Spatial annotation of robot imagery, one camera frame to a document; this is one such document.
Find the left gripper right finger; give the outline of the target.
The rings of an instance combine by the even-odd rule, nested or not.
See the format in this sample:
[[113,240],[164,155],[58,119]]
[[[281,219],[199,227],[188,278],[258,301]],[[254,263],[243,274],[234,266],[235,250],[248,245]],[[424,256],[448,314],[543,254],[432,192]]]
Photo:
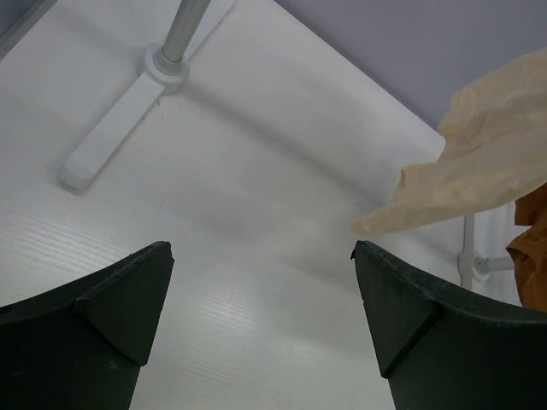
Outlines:
[[351,255],[397,409],[544,409],[546,315],[465,290],[369,241]]

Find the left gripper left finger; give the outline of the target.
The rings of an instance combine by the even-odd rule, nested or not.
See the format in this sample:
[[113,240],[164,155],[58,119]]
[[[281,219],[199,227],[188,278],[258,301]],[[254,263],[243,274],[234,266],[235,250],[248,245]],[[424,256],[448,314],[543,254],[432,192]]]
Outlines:
[[3,409],[128,409],[174,267],[155,242],[1,309]]

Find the white metal clothes rack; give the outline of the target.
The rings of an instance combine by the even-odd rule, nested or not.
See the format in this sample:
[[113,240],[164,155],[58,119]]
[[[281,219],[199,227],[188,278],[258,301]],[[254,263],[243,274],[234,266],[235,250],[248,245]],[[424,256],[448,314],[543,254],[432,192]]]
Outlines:
[[190,59],[220,25],[235,2],[182,1],[165,40],[150,44],[138,63],[138,77],[78,147],[58,167],[62,184],[86,190],[162,96],[180,92]]

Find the brown underwear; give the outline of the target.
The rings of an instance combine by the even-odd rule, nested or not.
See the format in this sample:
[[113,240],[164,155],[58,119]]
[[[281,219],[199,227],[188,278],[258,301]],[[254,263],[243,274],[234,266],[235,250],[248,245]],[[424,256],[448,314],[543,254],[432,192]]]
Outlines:
[[528,229],[507,247],[524,308],[546,311],[546,184],[515,202],[515,224]]

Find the beige underwear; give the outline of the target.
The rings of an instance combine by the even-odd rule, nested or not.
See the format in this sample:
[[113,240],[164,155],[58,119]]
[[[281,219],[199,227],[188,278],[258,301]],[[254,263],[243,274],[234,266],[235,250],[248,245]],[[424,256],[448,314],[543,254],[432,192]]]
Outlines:
[[435,162],[403,167],[391,204],[358,219],[363,236],[499,208],[546,182],[546,51],[459,90],[438,126]]

